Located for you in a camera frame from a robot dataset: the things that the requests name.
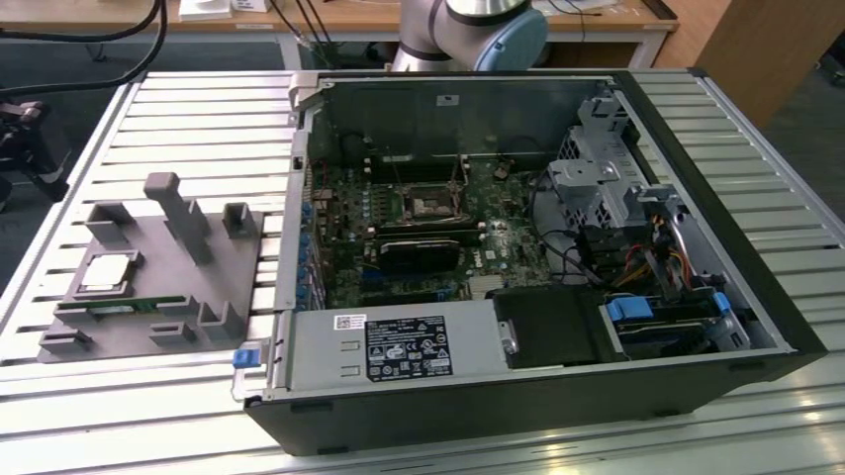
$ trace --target wooden panel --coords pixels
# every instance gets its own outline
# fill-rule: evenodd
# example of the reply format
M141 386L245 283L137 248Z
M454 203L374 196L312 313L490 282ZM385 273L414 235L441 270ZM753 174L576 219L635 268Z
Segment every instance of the wooden panel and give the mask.
M668 36L656 67L688 67L696 64L732 0L664 0L681 22Z
M701 67L763 127L845 30L845 1L665 2L681 27L656 67Z
M697 65L759 127L843 30L843 0L733 1Z

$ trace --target white sticker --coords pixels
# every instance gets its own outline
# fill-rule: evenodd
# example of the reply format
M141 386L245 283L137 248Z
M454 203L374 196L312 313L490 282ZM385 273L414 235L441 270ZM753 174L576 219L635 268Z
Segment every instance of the white sticker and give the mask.
M264 23L239 23L235 25L237 30L273 30L274 26Z
M334 329L336 330L364 330L366 322L368 322L366 314L336 315Z
M437 107L457 106L461 103L461 96L437 96Z

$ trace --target motherboard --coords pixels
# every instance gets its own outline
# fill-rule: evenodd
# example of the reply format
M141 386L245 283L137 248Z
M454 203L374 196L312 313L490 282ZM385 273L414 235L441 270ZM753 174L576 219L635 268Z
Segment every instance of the motherboard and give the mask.
M537 173L504 156L412 160L313 167L328 308L484 299L551 280L528 215Z

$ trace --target computer chip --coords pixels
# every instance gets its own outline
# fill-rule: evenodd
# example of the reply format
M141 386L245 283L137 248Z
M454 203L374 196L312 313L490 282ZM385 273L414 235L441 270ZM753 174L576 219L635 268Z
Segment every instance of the computer chip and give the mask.
M449 218L454 216L452 193L446 188L426 186L409 191L406 210L414 218Z

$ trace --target wooden desk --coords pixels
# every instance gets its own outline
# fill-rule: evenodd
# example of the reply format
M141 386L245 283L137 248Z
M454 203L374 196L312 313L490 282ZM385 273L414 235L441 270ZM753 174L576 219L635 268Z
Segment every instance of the wooden desk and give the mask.
M226 33L248 30L243 25L266 25L278 31L276 12L233 12L233 18L181 22L181 2L169 0L169 31ZM29 32L95 33L135 25L150 12L153 0L0 0L0 25Z
M0 0L0 25L11 30L37 32L103 32L127 28L139 22L153 0ZM539 7L548 10L545 0ZM400 2L374 0L314 1L324 23L338 42L397 42L400 40ZM297 39L278 15L234 12L233 18L202 22L179 21L179 0L170 0L170 42L273 42L282 49L288 69L302 69ZM285 2L284 11L300 29L308 32L297 3ZM551 43L636 44L632 67L651 67L664 45L665 35L677 21L661 20L641 0L601 10L603 16L585 17L583 38L581 19L576 15L549 16ZM149 42L150 34L127 41Z

